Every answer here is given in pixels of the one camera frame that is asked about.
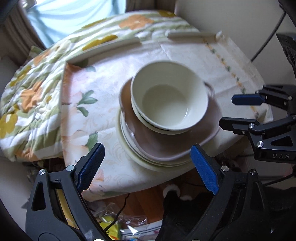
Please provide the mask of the pink square plastic bowl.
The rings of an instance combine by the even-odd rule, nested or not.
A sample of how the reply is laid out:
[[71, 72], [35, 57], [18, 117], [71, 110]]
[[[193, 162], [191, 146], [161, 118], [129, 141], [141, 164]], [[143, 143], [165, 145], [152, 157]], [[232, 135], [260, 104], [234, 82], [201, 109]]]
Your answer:
[[126, 81], [119, 92], [121, 108], [121, 129], [134, 150], [147, 159], [170, 162], [189, 154], [191, 146], [204, 145], [219, 132], [221, 109], [217, 104], [214, 90], [207, 84], [209, 103], [204, 117], [190, 130], [178, 135], [164, 135], [144, 126], [133, 112], [130, 93], [131, 80]]

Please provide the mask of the left brown curtain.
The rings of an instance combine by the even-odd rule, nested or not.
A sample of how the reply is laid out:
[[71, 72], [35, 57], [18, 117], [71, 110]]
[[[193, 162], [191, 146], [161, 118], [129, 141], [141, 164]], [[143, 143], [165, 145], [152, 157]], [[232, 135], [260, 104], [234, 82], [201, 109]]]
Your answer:
[[31, 25], [20, 1], [1, 1], [1, 57], [21, 66], [31, 47], [46, 47]]

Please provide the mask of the small white bowl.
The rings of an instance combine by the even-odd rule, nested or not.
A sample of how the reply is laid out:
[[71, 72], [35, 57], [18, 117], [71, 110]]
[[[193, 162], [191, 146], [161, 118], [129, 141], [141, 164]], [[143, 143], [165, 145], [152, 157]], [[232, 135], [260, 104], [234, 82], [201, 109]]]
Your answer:
[[204, 81], [190, 68], [173, 61], [149, 63], [130, 85], [132, 103], [152, 126], [185, 131], [204, 117], [209, 94]]

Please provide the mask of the brown curtain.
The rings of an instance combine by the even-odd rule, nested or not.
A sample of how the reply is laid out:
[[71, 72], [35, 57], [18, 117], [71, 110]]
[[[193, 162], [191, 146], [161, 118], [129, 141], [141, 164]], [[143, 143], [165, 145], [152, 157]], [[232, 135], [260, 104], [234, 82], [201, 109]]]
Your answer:
[[126, 0], [125, 12], [140, 10], [165, 10], [174, 12], [176, 0]]
[[21, 66], [31, 47], [46, 47], [31, 25], [20, 1], [1, 1], [1, 57]]

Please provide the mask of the green patterned pillow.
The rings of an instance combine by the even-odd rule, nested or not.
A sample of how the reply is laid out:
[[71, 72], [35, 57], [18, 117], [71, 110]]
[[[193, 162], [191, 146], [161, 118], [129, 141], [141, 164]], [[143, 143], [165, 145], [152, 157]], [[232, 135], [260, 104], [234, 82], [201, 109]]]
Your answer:
[[32, 46], [30, 48], [30, 51], [29, 51], [29, 55], [27, 57], [27, 60], [30, 61], [32, 59], [34, 59], [35, 57], [37, 57], [39, 54], [41, 54], [43, 52], [42, 49], [40, 49], [39, 47], [37, 46]]

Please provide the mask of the floral striped quilt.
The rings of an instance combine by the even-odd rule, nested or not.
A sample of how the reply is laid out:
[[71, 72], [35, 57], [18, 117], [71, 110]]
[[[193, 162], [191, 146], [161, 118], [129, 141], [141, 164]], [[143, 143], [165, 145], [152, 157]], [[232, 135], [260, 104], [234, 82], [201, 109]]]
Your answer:
[[162, 38], [174, 30], [196, 31], [169, 11], [134, 11], [83, 26], [15, 72], [1, 95], [1, 151], [12, 162], [62, 156], [60, 94], [68, 58], [92, 47], [138, 37]]

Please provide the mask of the right brown curtain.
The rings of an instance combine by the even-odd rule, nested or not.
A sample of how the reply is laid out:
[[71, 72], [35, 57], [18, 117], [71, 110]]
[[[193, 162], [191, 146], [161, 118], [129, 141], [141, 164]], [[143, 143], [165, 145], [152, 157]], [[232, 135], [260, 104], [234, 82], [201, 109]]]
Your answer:
[[176, 0], [126, 0], [125, 12], [140, 10], [165, 10], [174, 12]]

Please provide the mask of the cream ceramic bowl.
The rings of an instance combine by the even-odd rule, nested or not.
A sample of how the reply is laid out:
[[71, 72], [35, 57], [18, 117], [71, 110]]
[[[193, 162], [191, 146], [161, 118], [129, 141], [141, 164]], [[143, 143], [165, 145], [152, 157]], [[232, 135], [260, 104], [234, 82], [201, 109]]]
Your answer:
[[131, 105], [132, 105], [132, 109], [133, 109], [133, 112], [134, 114], [136, 115], [136, 117], [139, 119], [139, 121], [144, 125], [146, 126], [147, 128], [149, 128], [150, 130], [153, 130], [154, 132], [157, 132], [157, 133], [161, 133], [161, 134], [164, 134], [164, 135], [178, 135], [178, 134], [182, 134], [182, 133], [185, 133], [187, 132], [189, 129], [186, 129], [186, 130], [181, 130], [181, 131], [168, 131], [168, 130], [162, 130], [160, 128], [157, 128], [153, 125], [151, 125], [150, 123], [148, 123], [141, 115], [140, 113], [138, 112], [137, 108], [135, 107], [135, 105], [133, 104], [133, 101], [131, 101]]

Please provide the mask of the grey headboard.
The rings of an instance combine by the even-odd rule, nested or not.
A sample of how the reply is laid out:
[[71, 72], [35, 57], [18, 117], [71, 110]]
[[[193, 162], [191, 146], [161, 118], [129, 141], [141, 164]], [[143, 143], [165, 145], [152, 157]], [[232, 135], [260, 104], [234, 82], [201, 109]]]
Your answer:
[[12, 61], [8, 56], [1, 57], [0, 61], [0, 92], [1, 95], [4, 92], [6, 85], [13, 78], [15, 72], [20, 68], [20, 65], [17, 65]]

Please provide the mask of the light blue window cloth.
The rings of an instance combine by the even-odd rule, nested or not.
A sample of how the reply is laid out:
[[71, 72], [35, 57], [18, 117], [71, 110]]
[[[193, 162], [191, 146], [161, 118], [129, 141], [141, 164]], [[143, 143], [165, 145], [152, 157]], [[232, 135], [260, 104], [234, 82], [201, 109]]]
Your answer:
[[126, 1], [36, 1], [27, 17], [46, 48], [85, 25], [125, 12]]

